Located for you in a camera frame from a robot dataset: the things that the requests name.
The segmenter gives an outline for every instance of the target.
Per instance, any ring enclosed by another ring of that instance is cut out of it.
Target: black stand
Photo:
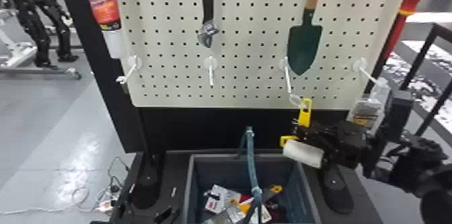
[[[340,214],[347,215],[353,211],[354,202],[350,190],[337,165],[323,167],[317,172],[322,194],[328,207]]]
[[[138,209],[152,207],[160,197],[161,174],[165,154],[144,156],[135,186],[129,196],[130,203]]]

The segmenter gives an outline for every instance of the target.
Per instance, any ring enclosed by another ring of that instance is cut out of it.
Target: gray plastic bin
[[[289,223],[320,224],[320,218],[307,183],[303,166],[279,154],[256,155],[259,186],[282,185],[276,199],[287,210]],[[202,223],[214,214],[205,211],[204,192],[217,184],[244,194],[251,194],[246,156],[192,155],[188,168],[183,223]]]

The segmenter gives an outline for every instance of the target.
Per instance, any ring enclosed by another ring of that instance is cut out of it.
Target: white pegboard
[[[196,39],[202,0],[119,0],[130,54],[143,67],[128,88],[135,106],[191,108],[293,108],[284,73],[291,26],[300,25],[306,0],[215,0],[220,33],[208,49]],[[367,79],[352,65],[373,68],[402,0],[318,0],[313,24],[323,26],[317,56],[293,93],[313,98],[314,109],[347,110]],[[209,85],[203,61],[218,61]],[[127,57],[122,65],[129,70]]]

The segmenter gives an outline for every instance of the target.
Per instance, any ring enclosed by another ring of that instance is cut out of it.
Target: wrench jaw
[[[212,20],[203,23],[198,34],[198,41],[205,47],[210,48],[212,46],[212,39],[219,30],[215,27]]]

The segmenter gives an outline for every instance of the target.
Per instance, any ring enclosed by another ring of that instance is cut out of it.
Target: white plastic hook
[[[217,68],[218,62],[213,56],[209,56],[204,60],[204,67],[209,72],[209,84],[213,87],[213,71]]]
[[[281,59],[281,61],[279,61],[279,69],[281,71],[284,71],[284,76],[286,78],[287,85],[287,93],[292,94],[292,83],[291,76],[289,75],[289,61],[287,57],[284,57],[284,59]]]
[[[364,58],[361,58],[359,60],[357,60],[356,62],[353,63],[353,71],[354,72],[360,72],[362,73],[364,76],[366,76],[367,78],[369,78],[373,83],[375,84],[380,84],[375,78],[373,78],[371,76],[371,74],[369,74],[365,68],[367,67],[367,61]]]
[[[292,93],[292,83],[291,76],[289,75],[289,60],[284,57],[279,61],[279,69],[284,71],[284,76],[286,79],[287,93],[289,94],[289,102],[297,108],[303,109],[305,105],[303,104],[301,98],[298,95]]]
[[[125,76],[121,75],[118,78],[116,78],[116,82],[118,82],[121,85],[127,83],[127,80],[132,75],[133,71],[140,69],[143,66],[141,59],[137,55],[129,57],[127,63],[130,66],[130,69],[128,70],[127,74]]]

